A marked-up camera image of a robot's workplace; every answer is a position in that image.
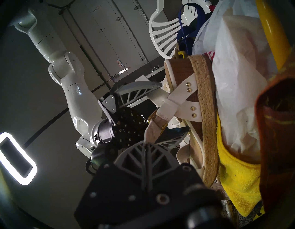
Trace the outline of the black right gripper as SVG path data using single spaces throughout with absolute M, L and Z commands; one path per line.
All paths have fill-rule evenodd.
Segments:
M 162 83 L 137 81 L 121 86 L 104 101 L 98 101 L 106 119 L 96 124 L 92 131 L 95 149 L 91 165 L 114 162 L 124 149 L 144 139 L 147 125 L 135 109 L 127 107 L 148 93 L 162 87 Z M 190 128 L 166 128 L 158 138 L 158 145 L 167 151 L 176 148 L 187 136 Z

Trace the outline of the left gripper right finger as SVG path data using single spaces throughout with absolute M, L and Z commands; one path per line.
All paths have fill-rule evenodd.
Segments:
M 179 162 L 166 149 L 147 143 L 147 190 L 152 190 L 156 180 L 178 166 Z

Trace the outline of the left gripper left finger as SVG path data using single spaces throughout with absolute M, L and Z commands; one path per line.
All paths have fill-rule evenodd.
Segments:
M 130 176 L 140 181 L 141 187 L 147 187 L 146 144 L 136 143 L 123 151 L 114 164 Z

